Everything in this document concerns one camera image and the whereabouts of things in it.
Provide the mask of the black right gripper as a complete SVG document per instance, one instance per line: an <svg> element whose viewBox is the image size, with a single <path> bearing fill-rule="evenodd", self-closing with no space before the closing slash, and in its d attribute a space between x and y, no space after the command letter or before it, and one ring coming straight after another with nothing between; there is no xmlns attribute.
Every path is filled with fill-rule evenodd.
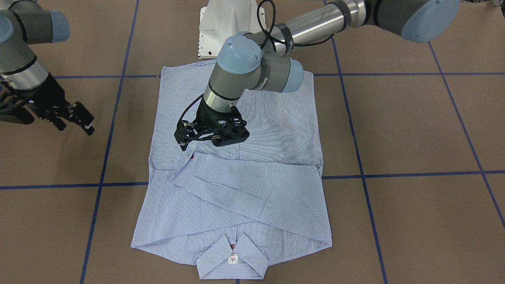
<svg viewBox="0 0 505 284"><path fill-rule="evenodd" d="M88 136L95 132L94 116L81 102L70 104L52 74L40 86L30 90L14 89L6 80L1 81L1 87L4 91L1 95L1 121L29 125L36 116L49 121L58 131L67 127L63 122L67 120L81 127Z"/></svg>

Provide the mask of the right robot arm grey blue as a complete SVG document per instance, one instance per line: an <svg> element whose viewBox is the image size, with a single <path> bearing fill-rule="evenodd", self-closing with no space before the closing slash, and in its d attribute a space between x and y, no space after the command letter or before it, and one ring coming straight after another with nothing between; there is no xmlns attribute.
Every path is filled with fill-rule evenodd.
<svg viewBox="0 0 505 284"><path fill-rule="evenodd" d="M63 88L30 48L68 40L65 15L34 0L2 0L0 23L1 121L29 125L39 118L59 131L69 121L93 135L94 116L81 102L65 99Z"/></svg>

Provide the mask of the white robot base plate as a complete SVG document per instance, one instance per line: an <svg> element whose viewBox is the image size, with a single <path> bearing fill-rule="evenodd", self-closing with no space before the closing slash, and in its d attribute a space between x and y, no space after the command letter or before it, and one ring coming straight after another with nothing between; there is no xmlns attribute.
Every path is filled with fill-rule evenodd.
<svg viewBox="0 0 505 284"><path fill-rule="evenodd" d="M200 9L199 59L215 59L225 40L247 31L260 32L265 22L264 8L255 0L210 0Z"/></svg>

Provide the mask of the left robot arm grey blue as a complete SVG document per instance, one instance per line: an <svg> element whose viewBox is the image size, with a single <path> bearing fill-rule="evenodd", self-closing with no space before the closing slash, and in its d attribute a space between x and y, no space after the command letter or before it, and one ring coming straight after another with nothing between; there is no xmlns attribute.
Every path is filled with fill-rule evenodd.
<svg viewBox="0 0 505 284"><path fill-rule="evenodd" d="M246 90L291 93L304 71L288 54L326 43L349 28L373 25L415 43L427 43L449 27L458 0L334 0L287 22L274 22L257 33L243 31L225 40L207 87L195 99L195 120L181 116L174 133L182 151L193 141L215 147L245 142L247 122L237 108Z"/></svg>

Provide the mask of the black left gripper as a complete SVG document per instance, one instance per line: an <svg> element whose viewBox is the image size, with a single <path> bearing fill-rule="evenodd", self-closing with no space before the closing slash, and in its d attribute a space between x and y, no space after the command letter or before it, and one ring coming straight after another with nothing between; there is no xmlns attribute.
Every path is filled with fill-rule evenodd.
<svg viewBox="0 0 505 284"><path fill-rule="evenodd" d="M186 151L191 142L208 140L215 147L225 147L249 138L246 125L237 107L232 106L229 112L217 112L201 99L195 120L179 120L174 137L182 151Z"/></svg>

